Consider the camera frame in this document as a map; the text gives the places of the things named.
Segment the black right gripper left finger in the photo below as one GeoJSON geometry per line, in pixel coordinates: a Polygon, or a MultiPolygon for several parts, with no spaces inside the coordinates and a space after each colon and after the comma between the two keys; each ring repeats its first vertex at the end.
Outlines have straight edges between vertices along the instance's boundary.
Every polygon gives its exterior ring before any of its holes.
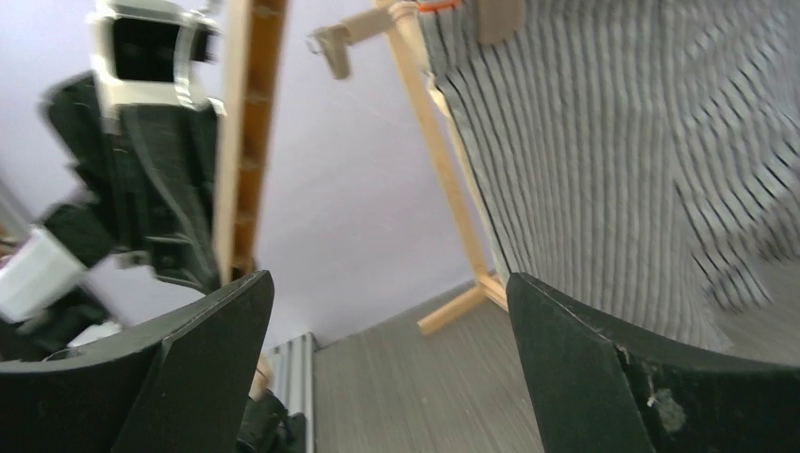
{"type": "Polygon", "coordinates": [[[231,452],[269,325],[266,271],[45,361],[1,365],[5,452],[231,452]]]}

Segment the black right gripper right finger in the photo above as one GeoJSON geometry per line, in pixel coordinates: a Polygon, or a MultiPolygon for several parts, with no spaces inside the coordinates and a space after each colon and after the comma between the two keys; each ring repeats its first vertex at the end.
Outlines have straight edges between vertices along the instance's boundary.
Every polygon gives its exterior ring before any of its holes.
{"type": "Polygon", "coordinates": [[[527,274],[508,313],[547,452],[795,452],[799,370],[682,344],[527,274]]]}

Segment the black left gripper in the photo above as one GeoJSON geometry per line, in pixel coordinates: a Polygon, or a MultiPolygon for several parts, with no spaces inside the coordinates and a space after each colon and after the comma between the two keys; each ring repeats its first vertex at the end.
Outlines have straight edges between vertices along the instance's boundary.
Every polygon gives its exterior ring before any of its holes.
{"type": "Polygon", "coordinates": [[[44,214],[44,227],[89,268],[122,255],[161,281],[202,294],[220,288],[212,247],[215,107],[128,106],[118,132],[106,133],[86,72],[49,89],[41,113],[83,184],[44,214]]]}

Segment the wooden hanger of red underwear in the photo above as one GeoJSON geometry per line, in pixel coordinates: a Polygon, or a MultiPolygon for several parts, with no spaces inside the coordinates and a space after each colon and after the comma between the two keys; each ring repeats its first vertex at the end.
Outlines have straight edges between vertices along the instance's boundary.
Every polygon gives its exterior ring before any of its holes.
{"type": "Polygon", "coordinates": [[[213,247],[224,285],[256,269],[262,182],[288,4],[227,4],[225,113],[219,121],[213,203],[213,247]]]}

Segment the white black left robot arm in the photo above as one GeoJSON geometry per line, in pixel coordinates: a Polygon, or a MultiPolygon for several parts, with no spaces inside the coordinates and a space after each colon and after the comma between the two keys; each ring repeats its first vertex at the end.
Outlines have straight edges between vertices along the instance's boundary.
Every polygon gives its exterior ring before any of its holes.
{"type": "Polygon", "coordinates": [[[209,294],[221,285],[212,246],[218,108],[211,101],[133,104],[103,130],[94,76],[47,92],[40,111],[72,155],[80,188],[51,206],[1,268],[1,354],[36,361],[112,321],[84,287],[108,257],[209,294]]]}

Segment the grey striped underwear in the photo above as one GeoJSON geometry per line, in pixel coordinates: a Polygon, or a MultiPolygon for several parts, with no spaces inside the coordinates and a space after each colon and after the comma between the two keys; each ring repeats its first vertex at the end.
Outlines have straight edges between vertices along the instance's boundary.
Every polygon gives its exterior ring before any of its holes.
{"type": "Polygon", "coordinates": [[[799,257],[795,1],[527,1],[418,20],[499,273],[715,352],[721,311],[768,305],[799,257]]]}

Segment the wooden hanger of striped underwear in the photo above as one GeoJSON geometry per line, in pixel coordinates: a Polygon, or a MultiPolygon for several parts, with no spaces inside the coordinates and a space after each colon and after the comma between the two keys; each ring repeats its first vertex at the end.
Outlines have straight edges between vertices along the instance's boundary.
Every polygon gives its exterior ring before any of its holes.
{"type": "MultiPolygon", "coordinates": [[[[376,7],[313,30],[307,36],[307,47],[312,54],[323,56],[333,77],[342,80],[351,75],[349,47],[396,30],[410,47],[413,61],[427,71],[428,57],[418,16],[458,5],[458,1],[380,1],[376,7]]],[[[524,1],[477,1],[477,41],[498,44],[511,38],[523,26],[524,12],[524,1]]]]}

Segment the wooden clothes rack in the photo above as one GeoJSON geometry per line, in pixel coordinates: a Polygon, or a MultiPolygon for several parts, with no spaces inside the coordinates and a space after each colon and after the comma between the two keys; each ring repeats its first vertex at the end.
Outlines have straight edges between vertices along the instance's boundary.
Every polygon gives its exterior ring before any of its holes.
{"type": "Polygon", "coordinates": [[[472,287],[418,321],[421,333],[430,335],[485,300],[503,310],[508,308],[508,302],[502,278],[489,268],[470,215],[469,208],[474,207],[481,221],[488,222],[482,203],[476,200],[470,165],[446,102],[431,85],[429,69],[426,71],[413,61],[411,49],[400,33],[392,30],[385,35],[473,273],[472,287]]]}

